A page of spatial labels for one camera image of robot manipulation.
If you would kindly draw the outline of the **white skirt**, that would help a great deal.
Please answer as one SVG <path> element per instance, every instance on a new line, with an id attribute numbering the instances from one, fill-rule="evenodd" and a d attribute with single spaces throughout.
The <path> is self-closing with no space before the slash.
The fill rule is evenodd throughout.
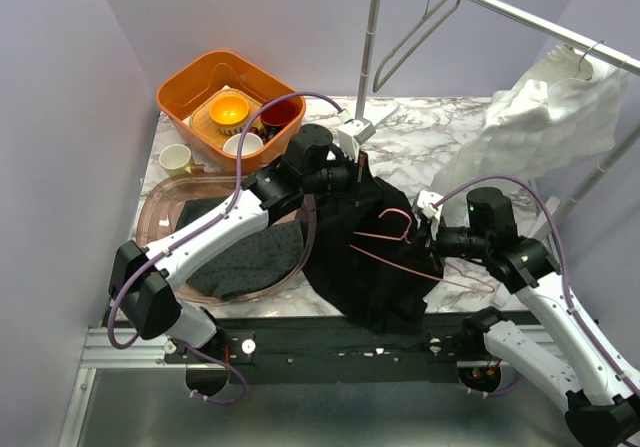
<path id="1" fill-rule="evenodd" d="M 607 152 L 614 145 L 630 73 L 559 45 L 530 67 L 509 90 L 493 94 L 480 131 L 434 175 L 432 191 L 445 195 L 477 179 L 504 193 L 522 181 Z"/>

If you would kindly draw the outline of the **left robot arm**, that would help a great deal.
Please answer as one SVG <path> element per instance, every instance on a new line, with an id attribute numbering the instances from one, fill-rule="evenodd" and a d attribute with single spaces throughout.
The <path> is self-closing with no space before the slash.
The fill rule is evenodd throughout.
<path id="1" fill-rule="evenodd" d="M 238 181 L 232 195 L 208 213 L 145 246 L 122 244 L 109 282 L 111 312 L 123 313 L 138 339 L 167 334 L 187 343 L 197 360 L 214 360 L 222 347 L 214 320 L 177 299 L 176 290 L 204 264 L 298 210 L 311 195 L 349 191 L 368 129 L 357 120 L 335 133 L 306 124 L 283 155 Z"/>

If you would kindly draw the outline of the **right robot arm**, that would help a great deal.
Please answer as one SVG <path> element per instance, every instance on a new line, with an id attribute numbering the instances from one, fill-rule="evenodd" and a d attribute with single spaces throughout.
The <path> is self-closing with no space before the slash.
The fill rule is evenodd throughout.
<path id="1" fill-rule="evenodd" d="M 565 269 L 539 241 L 519 234 L 510 199 L 495 187 L 466 195 L 469 224 L 449 227 L 443 196 L 421 191 L 414 210 L 428 222 L 441 258 L 481 263 L 536 317 L 561 356 L 530 341 L 503 312 L 464 320 L 457 340 L 469 357 L 505 361 L 563 413 L 583 446 L 618 446 L 639 432 L 639 372 L 613 347 L 570 287 Z"/>

